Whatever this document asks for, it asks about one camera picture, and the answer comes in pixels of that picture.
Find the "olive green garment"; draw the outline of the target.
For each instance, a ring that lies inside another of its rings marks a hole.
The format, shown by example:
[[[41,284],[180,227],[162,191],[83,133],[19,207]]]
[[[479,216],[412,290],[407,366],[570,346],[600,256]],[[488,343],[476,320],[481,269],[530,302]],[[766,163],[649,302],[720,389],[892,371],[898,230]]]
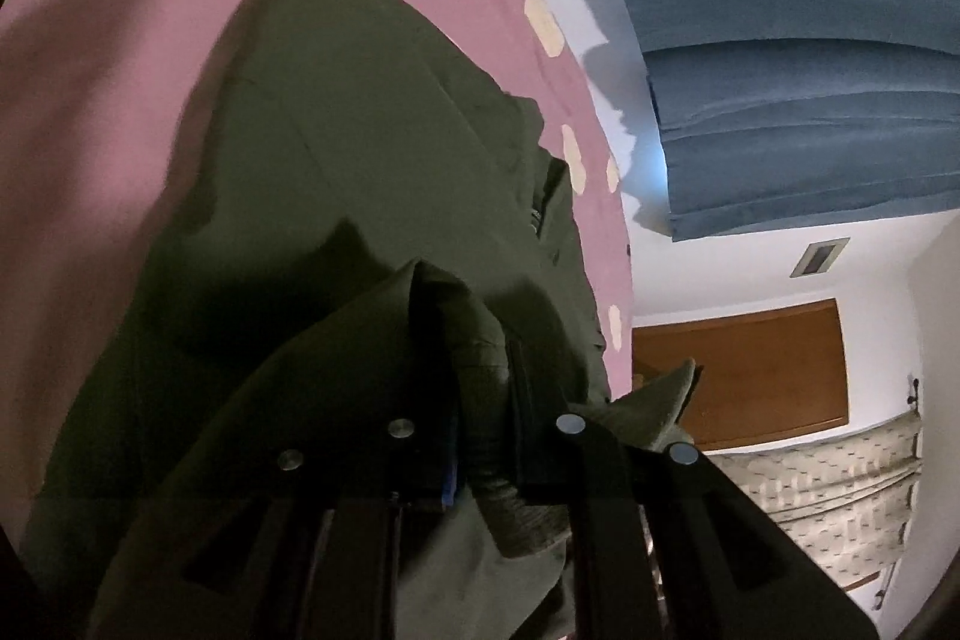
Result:
[[[508,383],[438,512],[397,521],[384,638],[574,633],[566,509],[517,487],[521,438],[568,411],[658,447],[672,411],[613,399],[562,159],[402,0],[245,0],[199,175],[68,411],[21,560],[31,638],[96,638],[94,603],[146,505],[262,364],[412,263],[505,331]]]

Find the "brown wooden door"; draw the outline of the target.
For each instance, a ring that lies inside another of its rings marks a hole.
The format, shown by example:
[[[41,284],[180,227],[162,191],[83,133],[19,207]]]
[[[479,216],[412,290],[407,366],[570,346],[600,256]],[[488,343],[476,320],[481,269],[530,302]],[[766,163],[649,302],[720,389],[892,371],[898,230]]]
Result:
[[[680,425],[704,450],[779,442],[850,422],[833,299],[633,330],[636,380],[686,359],[700,375]]]

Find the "blue curtain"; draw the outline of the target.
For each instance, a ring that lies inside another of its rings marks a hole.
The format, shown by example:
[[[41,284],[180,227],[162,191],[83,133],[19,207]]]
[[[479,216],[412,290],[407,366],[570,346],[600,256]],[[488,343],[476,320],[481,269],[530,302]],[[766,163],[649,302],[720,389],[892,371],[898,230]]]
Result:
[[[958,0],[625,0],[675,241],[958,203]]]

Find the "pink polka dot bedsheet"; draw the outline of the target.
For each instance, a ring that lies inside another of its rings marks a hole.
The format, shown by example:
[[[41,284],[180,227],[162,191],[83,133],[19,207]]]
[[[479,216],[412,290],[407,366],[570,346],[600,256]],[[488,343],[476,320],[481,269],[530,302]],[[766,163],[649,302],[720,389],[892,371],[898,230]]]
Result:
[[[407,0],[501,88],[529,96],[573,175],[615,393],[633,304],[613,115],[587,81],[583,0]],[[65,413],[192,181],[194,86],[241,0],[5,0],[2,523],[23,531]]]

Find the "grey wall vent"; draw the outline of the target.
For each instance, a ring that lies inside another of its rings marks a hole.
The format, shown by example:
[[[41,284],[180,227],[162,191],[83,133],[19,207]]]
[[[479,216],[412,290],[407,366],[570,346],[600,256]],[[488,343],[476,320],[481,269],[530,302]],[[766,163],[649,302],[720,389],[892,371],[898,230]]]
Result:
[[[844,248],[848,247],[850,239],[839,237],[831,241],[814,242],[807,245],[804,253],[794,265],[791,278],[807,278],[807,276],[825,275],[832,268]]]

